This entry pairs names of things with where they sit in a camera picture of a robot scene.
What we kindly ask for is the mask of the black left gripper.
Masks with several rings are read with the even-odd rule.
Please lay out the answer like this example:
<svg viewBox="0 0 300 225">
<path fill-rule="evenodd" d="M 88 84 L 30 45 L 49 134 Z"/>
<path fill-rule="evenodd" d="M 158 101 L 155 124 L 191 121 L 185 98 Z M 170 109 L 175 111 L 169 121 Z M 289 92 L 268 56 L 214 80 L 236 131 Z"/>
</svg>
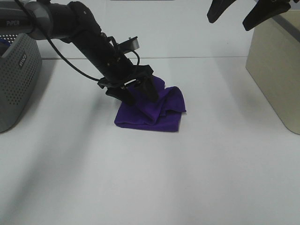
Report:
<svg viewBox="0 0 300 225">
<path fill-rule="evenodd" d="M 133 86 L 149 101 L 157 102 L 158 92 L 153 83 L 153 70 L 140 65 L 136 50 L 124 54 L 114 37 L 100 35 L 97 42 L 97 69 L 104 76 L 98 81 L 100 88 L 107 88 L 106 95 L 127 105 L 134 105 L 135 98 L 128 90 Z"/>
</svg>

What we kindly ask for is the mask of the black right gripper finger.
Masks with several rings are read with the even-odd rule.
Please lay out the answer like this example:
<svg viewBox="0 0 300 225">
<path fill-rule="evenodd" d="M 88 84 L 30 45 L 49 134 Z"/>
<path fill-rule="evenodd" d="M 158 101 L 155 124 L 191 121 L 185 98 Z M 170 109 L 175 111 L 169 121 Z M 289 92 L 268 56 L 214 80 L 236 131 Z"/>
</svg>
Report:
<svg viewBox="0 0 300 225">
<path fill-rule="evenodd" d="M 208 21 L 214 23 L 234 2 L 235 0 L 213 0 L 207 12 Z"/>
<path fill-rule="evenodd" d="M 262 22 L 287 12 L 289 0 L 259 0 L 242 22 L 245 30 L 251 30 Z"/>
</svg>

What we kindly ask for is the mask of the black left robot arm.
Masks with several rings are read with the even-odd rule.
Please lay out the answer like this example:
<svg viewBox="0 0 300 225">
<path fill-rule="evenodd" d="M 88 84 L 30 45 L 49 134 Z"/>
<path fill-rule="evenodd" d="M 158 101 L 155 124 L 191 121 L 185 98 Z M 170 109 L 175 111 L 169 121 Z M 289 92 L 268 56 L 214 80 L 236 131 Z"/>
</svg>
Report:
<svg viewBox="0 0 300 225">
<path fill-rule="evenodd" d="M 5 0 L 0 3 L 0 32 L 2 35 L 27 34 L 34 40 L 52 42 L 59 39 L 74 44 L 103 75 L 97 79 L 106 94 L 127 105 L 136 98 L 129 91 L 134 87 L 149 101 L 158 100 L 149 65 L 132 63 L 127 53 L 139 48 L 136 37 L 122 43 L 107 36 L 88 7 L 79 1 L 66 5 L 49 0 L 23 2 Z"/>
</svg>

